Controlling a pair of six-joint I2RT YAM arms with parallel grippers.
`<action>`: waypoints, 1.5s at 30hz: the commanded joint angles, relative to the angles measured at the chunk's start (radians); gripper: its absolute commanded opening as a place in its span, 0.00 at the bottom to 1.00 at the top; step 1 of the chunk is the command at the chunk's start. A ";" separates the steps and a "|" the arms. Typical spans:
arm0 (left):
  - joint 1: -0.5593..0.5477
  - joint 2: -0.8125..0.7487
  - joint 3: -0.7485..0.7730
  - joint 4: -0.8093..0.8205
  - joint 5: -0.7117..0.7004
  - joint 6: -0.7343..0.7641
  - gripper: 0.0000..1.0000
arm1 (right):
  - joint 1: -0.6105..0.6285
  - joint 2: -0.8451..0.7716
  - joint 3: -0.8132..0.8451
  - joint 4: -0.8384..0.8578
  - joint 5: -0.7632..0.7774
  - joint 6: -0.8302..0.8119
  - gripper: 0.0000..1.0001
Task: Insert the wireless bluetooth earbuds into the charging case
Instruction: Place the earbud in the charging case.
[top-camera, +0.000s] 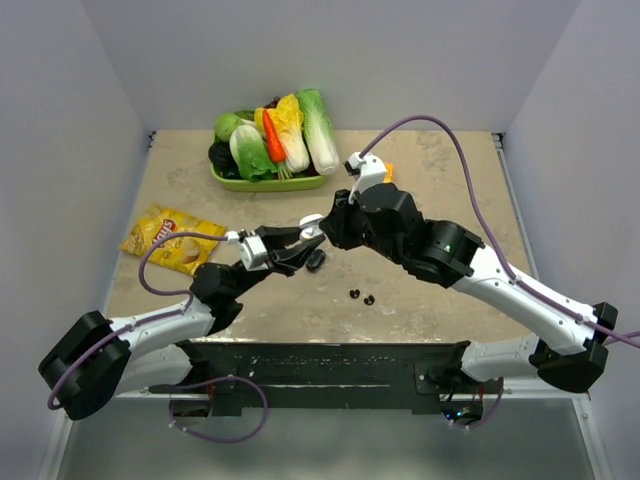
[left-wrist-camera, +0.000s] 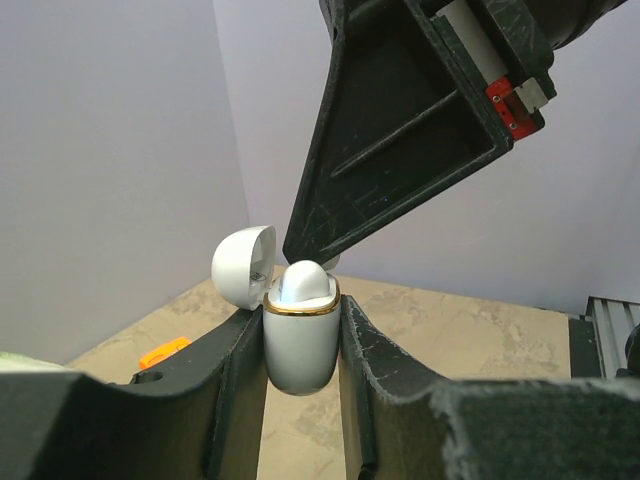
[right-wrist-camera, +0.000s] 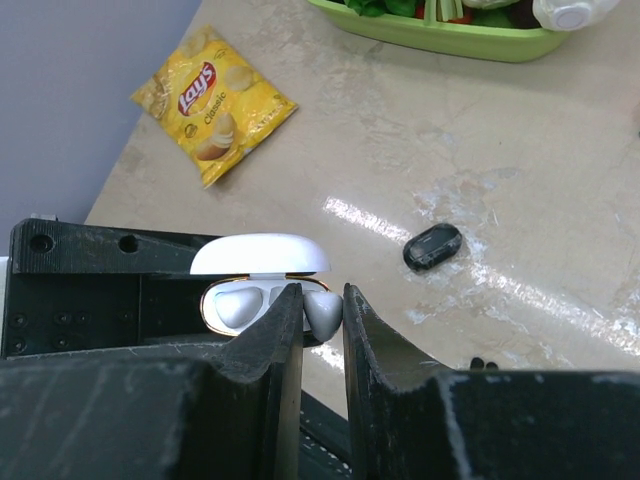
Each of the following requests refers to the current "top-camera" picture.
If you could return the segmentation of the white earbud charging case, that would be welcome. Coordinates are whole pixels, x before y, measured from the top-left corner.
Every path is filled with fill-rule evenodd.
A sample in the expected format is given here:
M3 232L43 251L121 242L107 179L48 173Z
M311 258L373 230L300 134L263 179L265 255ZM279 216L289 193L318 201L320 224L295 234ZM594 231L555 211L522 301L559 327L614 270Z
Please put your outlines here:
M300 239L302 241L311 240L323 235L320 222L324 219L321 214L311 214L303 217L299 221Z

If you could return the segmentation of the black earbud charging case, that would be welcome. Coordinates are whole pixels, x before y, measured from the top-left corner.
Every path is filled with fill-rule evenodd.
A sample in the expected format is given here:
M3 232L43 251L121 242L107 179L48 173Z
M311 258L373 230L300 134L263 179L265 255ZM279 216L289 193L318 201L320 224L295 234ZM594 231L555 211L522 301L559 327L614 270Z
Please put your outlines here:
M321 249L314 250L305 262L306 270L310 273L316 273L320 270L327 258L326 252Z

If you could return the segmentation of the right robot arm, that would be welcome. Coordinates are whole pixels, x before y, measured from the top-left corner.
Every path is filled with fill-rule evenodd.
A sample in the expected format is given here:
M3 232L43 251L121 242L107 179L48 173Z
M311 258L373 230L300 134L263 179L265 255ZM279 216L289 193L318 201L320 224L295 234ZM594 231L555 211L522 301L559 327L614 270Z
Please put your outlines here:
M366 246L416 279L474 297L530 332L491 343L458 342L444 364L428 371L430 382L466 393L498 378L538 377L560 390L585 393L603 374L615 307L570 300L518 271L529 286L523 289L479 236L452 221L424 218L413 197L391 183L354 200L349 196L337 191L320 222L333 246Z

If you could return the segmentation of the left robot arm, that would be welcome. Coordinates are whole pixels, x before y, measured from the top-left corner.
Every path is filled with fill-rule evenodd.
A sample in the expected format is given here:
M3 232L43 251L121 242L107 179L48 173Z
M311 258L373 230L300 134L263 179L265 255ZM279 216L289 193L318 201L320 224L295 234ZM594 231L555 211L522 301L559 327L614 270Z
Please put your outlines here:
M83 314L38 366L50 389L48 409L81 420L144 386L200 390L207 368L180 342L226 329L243 308L239 297L272 274L293 276L324 239L316 226L231 231L221 240L238 249L238 261L197 267L190 287L179 292L183 301L131 317Z

